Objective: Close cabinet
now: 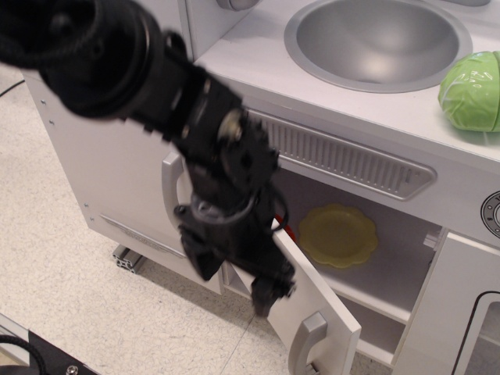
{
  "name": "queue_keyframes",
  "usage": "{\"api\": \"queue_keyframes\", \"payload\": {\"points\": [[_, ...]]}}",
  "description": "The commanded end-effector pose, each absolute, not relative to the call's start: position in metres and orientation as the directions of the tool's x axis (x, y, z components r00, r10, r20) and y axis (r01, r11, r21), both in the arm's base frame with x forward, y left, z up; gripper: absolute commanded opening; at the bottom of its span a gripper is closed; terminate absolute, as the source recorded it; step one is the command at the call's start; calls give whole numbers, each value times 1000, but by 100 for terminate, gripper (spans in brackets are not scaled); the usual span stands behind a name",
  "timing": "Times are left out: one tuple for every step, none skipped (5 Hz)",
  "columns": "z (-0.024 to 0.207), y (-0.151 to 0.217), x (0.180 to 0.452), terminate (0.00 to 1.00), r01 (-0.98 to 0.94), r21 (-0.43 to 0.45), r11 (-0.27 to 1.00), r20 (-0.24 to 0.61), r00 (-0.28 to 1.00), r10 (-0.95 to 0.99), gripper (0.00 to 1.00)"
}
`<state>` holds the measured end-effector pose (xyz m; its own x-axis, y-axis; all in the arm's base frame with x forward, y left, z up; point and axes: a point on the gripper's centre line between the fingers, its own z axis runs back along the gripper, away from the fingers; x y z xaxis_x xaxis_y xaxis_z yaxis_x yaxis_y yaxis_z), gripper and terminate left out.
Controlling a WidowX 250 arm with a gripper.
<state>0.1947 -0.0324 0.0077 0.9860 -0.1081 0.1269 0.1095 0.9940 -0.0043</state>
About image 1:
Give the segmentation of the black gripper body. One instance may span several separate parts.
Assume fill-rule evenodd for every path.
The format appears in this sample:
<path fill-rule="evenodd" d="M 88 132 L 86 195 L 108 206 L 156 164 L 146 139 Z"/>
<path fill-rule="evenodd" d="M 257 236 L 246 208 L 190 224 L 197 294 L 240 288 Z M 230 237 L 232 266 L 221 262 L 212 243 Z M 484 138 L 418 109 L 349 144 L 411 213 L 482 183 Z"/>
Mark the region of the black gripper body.
<path fill-rule="evenodd" d="M 218 259 L 255 278 L 264 276 L 286 284 L 289 296 L 295 286 L 295 269 L 273 239 L 276 201 L 272 195 L 254 196 L 242 210 L 228 214 L 195 196 L 190 205 L 179 205 L 174 212 L 181 235 L 193 234 Z"/>

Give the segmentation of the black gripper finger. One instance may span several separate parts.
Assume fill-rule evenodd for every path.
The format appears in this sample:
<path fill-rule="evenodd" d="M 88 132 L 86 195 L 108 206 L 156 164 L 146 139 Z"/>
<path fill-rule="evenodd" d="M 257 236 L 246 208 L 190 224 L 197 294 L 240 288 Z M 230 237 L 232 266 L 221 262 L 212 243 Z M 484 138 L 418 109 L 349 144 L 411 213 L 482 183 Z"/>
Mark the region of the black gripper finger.
<path fill-rule="evenodd" d="M 223 261 L 214 255 L 204 241 L 193 234 L 182 234 L 181 243 L 196 273 L 203 280 L 211 280 L 219 271 Z"/>
<path fill-rule="evenodd" d="M 257 316 L 268 316 L 273 304 L 288 295 L 288 286 L 278 280 L 259 276 L 251 284 L 252 302 Z"/>

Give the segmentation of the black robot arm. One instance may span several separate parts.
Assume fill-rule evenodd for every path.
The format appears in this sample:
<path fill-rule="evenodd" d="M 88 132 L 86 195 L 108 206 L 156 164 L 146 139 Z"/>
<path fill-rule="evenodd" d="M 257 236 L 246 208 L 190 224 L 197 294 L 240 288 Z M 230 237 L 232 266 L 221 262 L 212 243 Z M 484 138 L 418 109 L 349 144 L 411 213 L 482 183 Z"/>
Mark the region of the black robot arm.
<path fill-rule="evenodd" d="M 4 1 L 1 60 L 36 70 L 72 113 L 139 122 L 175 145 L 191 202 L 173 214 L 198 275 L 250 273 L 257 315 L 289 296 L 294 267 L 273 240 L 278 154 L 241 98 L 189 61 L 182 37 L 134 1 Z"/>

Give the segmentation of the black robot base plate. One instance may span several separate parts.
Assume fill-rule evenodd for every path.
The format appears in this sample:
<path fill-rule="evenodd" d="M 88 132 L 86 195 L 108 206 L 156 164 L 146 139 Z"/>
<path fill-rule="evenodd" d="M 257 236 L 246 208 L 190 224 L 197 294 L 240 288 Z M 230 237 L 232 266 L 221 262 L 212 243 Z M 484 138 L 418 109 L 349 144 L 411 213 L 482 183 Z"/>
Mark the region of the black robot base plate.
<path fill-rule="evenodd" d="M 88 365 L 31 331 L 27 340 L 2 334 L 1 344 L 20 348 L 29 355 L 27 365 L 1 365 L 1 374 L 97 374 Z"/>

